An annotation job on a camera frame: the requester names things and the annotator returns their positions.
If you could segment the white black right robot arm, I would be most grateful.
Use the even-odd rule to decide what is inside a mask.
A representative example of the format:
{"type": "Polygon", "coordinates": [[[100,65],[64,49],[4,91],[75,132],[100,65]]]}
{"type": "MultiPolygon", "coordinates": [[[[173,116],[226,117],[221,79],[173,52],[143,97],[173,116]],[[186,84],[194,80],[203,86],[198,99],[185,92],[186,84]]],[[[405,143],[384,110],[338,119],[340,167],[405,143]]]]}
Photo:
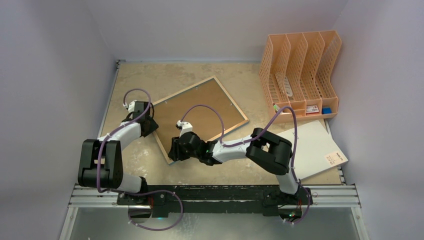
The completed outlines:
{"type": "Polygon", "coordinates": [[[184,131],[172,138],[167,155],[174,162],[195,158],[207,166],[249,159],[276,176],[282,200],[292,204],[301,195],[301,184],[294,172],[297,143],[297,136],[291,142],[259,127],[246,137],[223,142],[204,141],[193,131],[184,131]]]}

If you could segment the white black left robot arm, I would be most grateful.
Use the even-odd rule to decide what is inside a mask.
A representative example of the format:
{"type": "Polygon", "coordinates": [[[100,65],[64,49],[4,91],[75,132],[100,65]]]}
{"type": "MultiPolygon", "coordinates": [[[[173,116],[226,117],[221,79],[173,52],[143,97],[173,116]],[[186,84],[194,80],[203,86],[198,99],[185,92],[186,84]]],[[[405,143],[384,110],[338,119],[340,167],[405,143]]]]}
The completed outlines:
{"type": "Polygon", "coordinates": [[[134,100],[119,130],[82,143],[77,182],[100,192],[125,192],[138,205],[149,199],[147,181],[142,176],[124,173],[122,151],[133,141],[145,138],[159,128],[151,112],[153,105],[134,100]]]}

